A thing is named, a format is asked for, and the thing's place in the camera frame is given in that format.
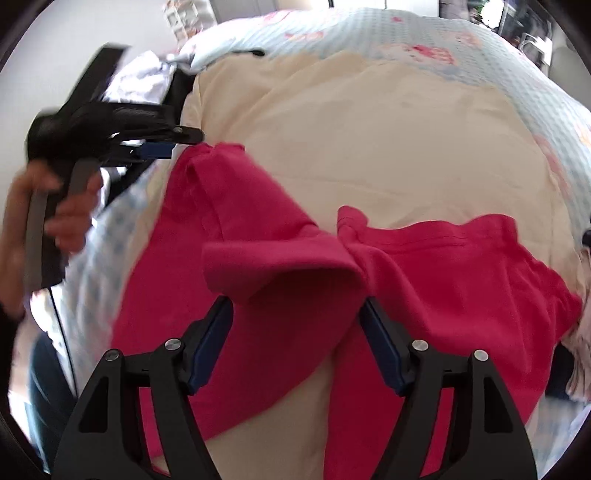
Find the person's left hand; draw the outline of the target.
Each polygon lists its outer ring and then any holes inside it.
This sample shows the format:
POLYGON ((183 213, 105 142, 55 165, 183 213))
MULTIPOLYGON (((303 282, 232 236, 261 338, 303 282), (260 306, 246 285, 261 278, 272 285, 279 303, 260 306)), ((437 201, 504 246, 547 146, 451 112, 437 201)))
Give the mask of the person's left hand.
MULTIPOLYGON (((63 253, 73 255, 83 249, 102 186, 101 176, 94 174, 85 190, 68 196, 57 206, 56 215, 45 223, 45 233, 63 253)), ((46 163, 35 160, 14 177, 8 191, 1 230, 1 306, 15 320, 24 315, 26 214, 31 196, 60 187, 61 181, 46 163)))

